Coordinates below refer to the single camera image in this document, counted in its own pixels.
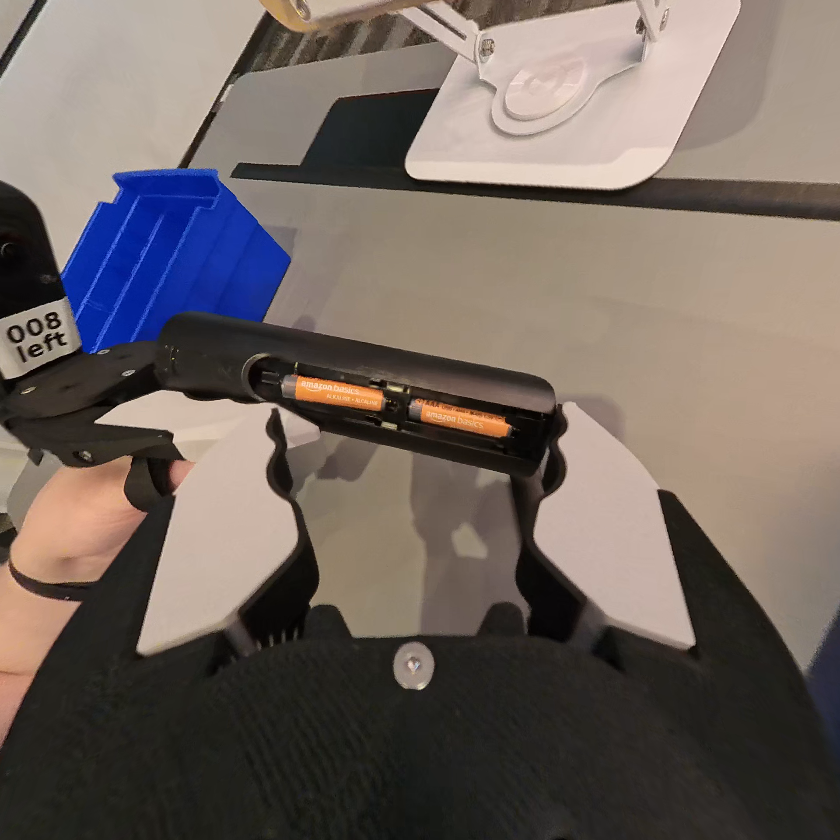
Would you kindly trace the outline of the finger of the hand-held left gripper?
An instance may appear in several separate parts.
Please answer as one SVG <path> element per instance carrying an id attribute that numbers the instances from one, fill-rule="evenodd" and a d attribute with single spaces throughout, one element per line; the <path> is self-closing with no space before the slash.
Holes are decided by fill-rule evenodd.
<path id="1" fill-rule="evenodd" d="M 201 401 L 178 392 L 155 392 L 108 410 L 99 425 L 163 430 L 172 434 L 181 457 L 205 458 L 218 446 L 249 446 L 252 437 L 259 445 L 270 441 L 270 422 L 280 418 L 267 403 Z"/>

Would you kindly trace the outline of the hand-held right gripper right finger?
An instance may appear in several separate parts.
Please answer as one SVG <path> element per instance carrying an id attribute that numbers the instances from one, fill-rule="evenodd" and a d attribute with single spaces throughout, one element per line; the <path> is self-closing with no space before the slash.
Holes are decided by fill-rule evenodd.
<path id="1" fill-rule="evenodd" d="M 690 650 L 697 638 L 658 483 L 575 402 L 557 414 L 538 470 L 512 480 L 528 633 L 592 650 L 615 629 Z"/>

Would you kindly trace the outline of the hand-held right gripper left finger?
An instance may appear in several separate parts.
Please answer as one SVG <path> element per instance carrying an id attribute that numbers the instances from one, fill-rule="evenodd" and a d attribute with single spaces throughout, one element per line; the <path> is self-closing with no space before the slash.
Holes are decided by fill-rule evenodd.
<path id="1" fill-rule="evenodd" d="M 259 649 L 240 613 L 298 544 L 292 504 L 270 487 L 276 443 L 319 439 L 318 427 L 281 408 L 243 407 L 236 419 L 200 427 L 212 442 L 188 444 L 195 463 L 175 493 L 170 523 L 136 644 L 143 657 L 221 633 L 239 655 Z"/>

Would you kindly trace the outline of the black remote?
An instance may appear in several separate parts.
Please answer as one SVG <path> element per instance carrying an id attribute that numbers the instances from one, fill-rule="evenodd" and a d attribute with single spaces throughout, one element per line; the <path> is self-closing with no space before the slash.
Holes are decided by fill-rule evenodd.
<path id="1" fill-rule="evenodd" d="M 323 432 L 510 476 L 538 470 L 558 424 L 552 386 L 532 374 L 206 313 L 168 321 L 155 364 L 169 390 L 277 405 Z M 287 375 L 378 389 L 385 408 L 285 399 L 280 384 Z M 516 433 L 494 439 L 412 422 L 407 410 L 416 398 L 504 416 Z"/>

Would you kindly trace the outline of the aaa battery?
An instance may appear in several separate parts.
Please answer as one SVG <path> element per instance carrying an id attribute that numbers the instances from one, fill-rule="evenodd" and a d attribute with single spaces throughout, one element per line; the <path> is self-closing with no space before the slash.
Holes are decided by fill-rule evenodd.
<path id="1" fill-rule="evenodd" d="M 407 410 L 410 421 L 494 439 L 515 435 L 504 416 L 442 402 L 413 399 Z"/>
<path id="2" fill-rule="evenodd" d="M 347 382 L 290 374 L 282 379 L 283 398 L 297 403 L 340 406 L 353 410 L 378 413 L 385 408 L 382 391 Z"/>

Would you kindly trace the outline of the person's left hand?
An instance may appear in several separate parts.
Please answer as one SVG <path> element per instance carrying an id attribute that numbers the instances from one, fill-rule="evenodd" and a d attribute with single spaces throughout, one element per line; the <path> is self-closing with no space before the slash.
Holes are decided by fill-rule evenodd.
<path id="1" fill-rule="evenodd" d="M 125 494 L 133 459 L 61 467 L 38 492 L 2 569 L 2 594 L 22 592 L 14 574 L 39 584 L 89 584 L 102 576 L 147 513 Z"/>

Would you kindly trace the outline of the white sign stand base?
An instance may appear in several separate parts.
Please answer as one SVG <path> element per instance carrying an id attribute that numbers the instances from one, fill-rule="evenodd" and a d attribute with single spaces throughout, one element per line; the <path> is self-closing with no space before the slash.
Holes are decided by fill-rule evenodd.
<path id="1" fill-rule="evenodd" d="M 456 53 L 405 159 L 424 182 L 618 191 L 675 151 L 739 1 L 621 2 L 487 29 L 402 14 Z"/>

